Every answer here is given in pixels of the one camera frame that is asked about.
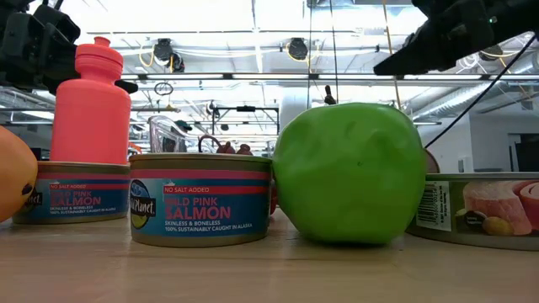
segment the table surface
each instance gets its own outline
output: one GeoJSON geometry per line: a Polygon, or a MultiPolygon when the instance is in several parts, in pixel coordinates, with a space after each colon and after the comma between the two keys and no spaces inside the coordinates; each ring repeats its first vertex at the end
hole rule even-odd
{"type": "Polygon", "coordinates": [[[539,302],[539,253],[404,236],[323,247],[279,210],[269,235],[215,248],[131,241],[128,220],[0,224],[0,301],[539,302]]]}

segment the tin can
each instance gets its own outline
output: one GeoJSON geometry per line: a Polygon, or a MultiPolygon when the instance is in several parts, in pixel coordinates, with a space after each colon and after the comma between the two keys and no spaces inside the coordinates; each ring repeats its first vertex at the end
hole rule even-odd
{"type": "Polygon", "coordinates": [[[21,224],[61,224],[125,217],[129,166],[39,162],[35,189],[13,217],[21,224]]]}
{"type": "Polygon", "coordinates": [[[271,160],[158,153],[131,162],[131,235],[165,247],[215,247],[265,237],[271,160]]]}
{"type": "Polygon", "coordinates": [[[479,247],[539,250],[539,174],[429,174],[408,233],[479,247]]]}

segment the barcode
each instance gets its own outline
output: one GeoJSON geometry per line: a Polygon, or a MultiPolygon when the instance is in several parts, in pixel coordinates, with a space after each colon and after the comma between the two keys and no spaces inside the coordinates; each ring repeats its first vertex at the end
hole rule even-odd
{"type": "Polygon", "coordinates": [[[429,181],[415,215],[417,226],[451,231],[449,182],[429,181]]]}

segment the pink water bottle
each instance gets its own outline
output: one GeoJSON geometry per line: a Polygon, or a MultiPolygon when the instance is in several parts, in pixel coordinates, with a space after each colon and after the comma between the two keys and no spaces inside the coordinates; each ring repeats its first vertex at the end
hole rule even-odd
{"type": "Polygon", "coordinates": [[[75,69],[80,79],[63,82],[56,93],[51,160],[127,163],[129,94],[115,86],[124,60],[110,41],[80,45],[75,69]]]}

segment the can label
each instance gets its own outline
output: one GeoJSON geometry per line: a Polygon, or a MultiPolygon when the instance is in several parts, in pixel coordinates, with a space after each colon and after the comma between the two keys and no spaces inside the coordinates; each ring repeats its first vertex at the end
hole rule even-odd
{"type": "Polygon", "coordinates": [[[269,173],[178,169],[139,170],[131,176],[133,232],[165,237],[266,232],[269,173]]]}
{"type": "Polygon", "coordinates": [[[414,223],[462,234],[539,237],[539,181],[427,181],[414,223]]]}
{"type": "Polygon", "coordinates": [[[16,216],[53,219],[127,212],[129,177],[94,173],[39,173],[35,189],[16,216]]]}

